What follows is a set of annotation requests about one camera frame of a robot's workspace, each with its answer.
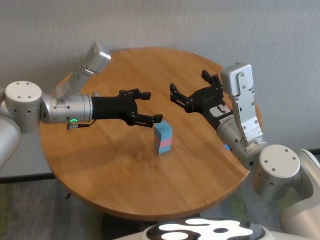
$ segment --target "pink block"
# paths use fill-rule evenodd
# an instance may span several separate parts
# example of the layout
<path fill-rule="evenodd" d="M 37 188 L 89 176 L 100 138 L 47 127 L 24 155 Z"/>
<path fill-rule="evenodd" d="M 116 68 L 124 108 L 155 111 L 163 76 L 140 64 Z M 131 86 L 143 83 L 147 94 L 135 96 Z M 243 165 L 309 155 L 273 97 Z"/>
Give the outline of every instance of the pink block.
<path fill-rule="evenodd" d="M 172 137 L 170 137 L 164 141 L 160 141 L 156 136 L 154 136 L 154 142 L 159 148 L 163 148 L 163 147 L 166 147 L 172 143 Z"/>

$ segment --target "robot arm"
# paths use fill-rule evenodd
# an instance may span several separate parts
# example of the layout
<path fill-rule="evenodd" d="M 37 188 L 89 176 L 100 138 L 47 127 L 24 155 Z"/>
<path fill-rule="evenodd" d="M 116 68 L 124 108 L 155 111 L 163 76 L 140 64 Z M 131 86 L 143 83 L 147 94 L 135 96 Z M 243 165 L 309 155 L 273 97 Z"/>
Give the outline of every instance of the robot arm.
<path fill-rule="evenodd" d="M 294 152 L 283 145 L 269 145 L 264 139 L 255 111 L 252 68 L 236 63 L 221 72 L 223 89 L 229 94 L 233 111 L 224 107 L 218 75 L 202 71 L 211 84 L 190 97 L 170 85 L 170 99 L 187 113 L 201 113 L 217 135 L 253 173 L 253 189 L 266 200 L 280 198 L 289 187 L 303 198 L 285 210 L 280 217 L 286 233 L 319 239 L 320 236 L 320 164 L 307 150 Z M 197 101 L 188 107 L 191 98 Z"/>
<path fill-rule="evenodd" d="M 121 119 L 129 126 L 152 127 L 163 115 L 138 113 L 136 99 L 149 100 L 150 92 L 120 90 L 118 96 L 78 94 L 89 78 L 101 73 L 111 59 L 108 49 L 94 42 L 68 81 L 46 94 L 34 83 L 16 81 L 0 89 L 0 169 L 17 149 L 20 135 L 45 124 L 66 123 L 67 129 L 89 127 L 91 120 Z"/>

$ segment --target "silver robot arm segment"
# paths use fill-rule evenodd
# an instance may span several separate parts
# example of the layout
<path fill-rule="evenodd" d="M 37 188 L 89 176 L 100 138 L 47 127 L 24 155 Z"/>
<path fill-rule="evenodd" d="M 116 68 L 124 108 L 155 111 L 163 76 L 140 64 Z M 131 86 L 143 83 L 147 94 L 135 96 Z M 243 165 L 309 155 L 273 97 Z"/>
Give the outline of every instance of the silver robot arm segment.
<path fill-rule="evenodd" d="M 94 42 L 85 59 L 81 61 L 72 76 L 64 84 L 55 88 L 55 97 L 63 100 L 78 94 L 94 74 L 100 74 L 111 60 L 106 46 Z"/>

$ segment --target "stacked blocks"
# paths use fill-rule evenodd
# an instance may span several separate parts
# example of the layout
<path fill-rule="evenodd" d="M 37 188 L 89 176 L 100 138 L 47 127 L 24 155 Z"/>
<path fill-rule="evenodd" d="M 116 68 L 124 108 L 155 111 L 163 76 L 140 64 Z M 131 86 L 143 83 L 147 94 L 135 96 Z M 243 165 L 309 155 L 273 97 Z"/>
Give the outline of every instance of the stacked blocks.
<path fill-rule="evenodd" d="M 158 154 L 170 150 L 172 142 L 172 127 L 167 121 L 162 121 L 154 126 L 154 147 Z"/>

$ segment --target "black and white pattern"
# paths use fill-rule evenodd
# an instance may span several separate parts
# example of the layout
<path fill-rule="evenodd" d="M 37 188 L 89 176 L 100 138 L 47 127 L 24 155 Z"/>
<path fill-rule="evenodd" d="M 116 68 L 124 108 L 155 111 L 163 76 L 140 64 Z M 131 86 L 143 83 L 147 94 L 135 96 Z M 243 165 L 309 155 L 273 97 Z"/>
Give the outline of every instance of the black and white pattern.
<path fill-rule="evenodd" d="M 258 240 L 265 231 L 258 225 L 234 220 L 191 218 L 157 224 L 147 240 Z"/>

